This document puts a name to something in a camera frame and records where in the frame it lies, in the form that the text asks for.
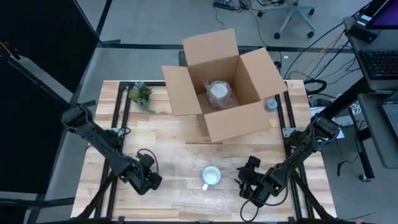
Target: cardboard box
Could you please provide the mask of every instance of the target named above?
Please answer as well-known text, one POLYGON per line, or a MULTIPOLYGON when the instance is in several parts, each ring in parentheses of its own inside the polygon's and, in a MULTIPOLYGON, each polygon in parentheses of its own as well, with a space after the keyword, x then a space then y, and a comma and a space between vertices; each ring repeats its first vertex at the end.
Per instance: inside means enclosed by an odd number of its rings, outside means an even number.
POLYGON ((175 116, 197 114, 212 142, 271 127, 264 98, 287 91, 266 49, 238 53, 233 29, 183 40, 188 67, 162 66, 175 116), (226 81, 237 107, 210 105, 204 81, 226 81))

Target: white mug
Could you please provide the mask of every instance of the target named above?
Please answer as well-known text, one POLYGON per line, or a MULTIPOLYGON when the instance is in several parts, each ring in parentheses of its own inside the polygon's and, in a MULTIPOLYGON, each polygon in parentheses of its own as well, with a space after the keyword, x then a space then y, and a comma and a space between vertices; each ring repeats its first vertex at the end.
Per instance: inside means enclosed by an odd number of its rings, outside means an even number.
POLYGON ((202 190, 207 190, 209 185, 216 185, 221 179, 221 171, 215 166, 208 166, 203 170, 201 174, 203 181, 205 184, 202 187, 202 190))

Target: wooden tabletop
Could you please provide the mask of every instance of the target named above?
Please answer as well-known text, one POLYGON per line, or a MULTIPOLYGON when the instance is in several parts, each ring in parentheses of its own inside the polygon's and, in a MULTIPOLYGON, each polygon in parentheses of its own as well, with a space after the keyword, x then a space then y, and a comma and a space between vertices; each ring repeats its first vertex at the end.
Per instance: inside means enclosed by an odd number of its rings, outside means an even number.
MULTIPOLYGON (((310 121, 310 108, 303 82, 288 81, 288 88, 297 127, 306 127, 310 121)), ((118 81, 105 81, 99 97, 95 122, 102 128, 111 126, 118 81)), ((127 126, 131 133, 125 138, 123 153, 135 156, 138 149, 152 150, 159 161, 159 174, 163 181, 157 190, 149 190, 138 195, 130 184, 118 183, 113 219, 125 216, 126 220, 150 221, 241 221, 239 211, 246 201, 239 197, 239 186, 234 181, 238 176, 236 168, 244 166, 249 156, 261 159, 258 172, 285 159, 279 119, 276 111, 270 113, 272 128, 244 136, 211 143, 208 136, 202 136, 197 118, 192 116, 173 116, 165 86, 153 87, 149 108, 155 113, 144 113, 131 103, 127 126), (209 165, 220 168, 222 173, 218 185, 201 189, 202 170, 209 165)), ((120 119, 124 109, 125 96, 122 97, 120 119)), ((289 119, 281 95, 285 120, 289 119)), ((86 152, 83 170, 76 193, 72 217, 77 216, 97 192, 101 179, 104 158, 92 147, 86 152)), ((305 161, 308 185, 314 196, 333 216, 336 215, 328 179, 320 152, 305 161)), ((269 203, 282 200, 284 192, 277 198, 271 197, 269 203)), ((300 197, 302 212, 306 216, 305 203, 300 197)), ((104 208, 108 204, 108 194, 104 198, 104 208)), ((247 204, 243 210, 245 219, 250 219, 256 211, 255 206, 247 204)), ((294 217, 291 195, 278 207, 262 207, 257 222, 287 221, 294 217)))

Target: office chair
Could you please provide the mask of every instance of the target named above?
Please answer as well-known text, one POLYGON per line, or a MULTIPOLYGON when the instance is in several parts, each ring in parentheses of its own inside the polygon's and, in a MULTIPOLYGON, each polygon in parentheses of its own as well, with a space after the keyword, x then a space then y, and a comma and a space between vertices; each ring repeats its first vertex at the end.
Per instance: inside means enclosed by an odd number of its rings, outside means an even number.
POLYGON ((313 13, 315 12, 315 7, 316 6, 299 6, 299 0, 282 0, 282 2, 286 2, 288 6, 279 6, 279 7, 265 7, 262 11, 259 11, 257 13, 258 17, 261 17, 264 13, 266 12, 276 12, 276 11, 289 11, 289 15, 287 16, 285 22, 283 23, 282 27, 280 28, 279 32, 276 32, 274 34, 275 39, 280 38, 280 34, 284 31, 287 23, 291 20, 294 14, 299 15, 301 18, 304 19, 304 22, 306 23, 309 28, 311 28, 311 32, 307 34, 309 38, 313 37, 314 32, 316 30, 315 26, 311 23, 311 21, 306 17, 305 14, 303 14, 302 11, 304 9, 309 9, 310 12, 308 13, 309 16, 312 16, 313 13))

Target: mug handle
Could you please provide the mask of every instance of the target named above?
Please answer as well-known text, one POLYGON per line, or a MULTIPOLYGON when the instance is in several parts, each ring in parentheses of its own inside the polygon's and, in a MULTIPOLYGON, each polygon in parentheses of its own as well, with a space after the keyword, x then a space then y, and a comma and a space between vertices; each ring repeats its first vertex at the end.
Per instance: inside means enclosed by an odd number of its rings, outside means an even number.
POLYGON ((203 184, 203 187, 201 188, 202 190, 207 190, 207 188, 209 187, 208 184, 203 184))

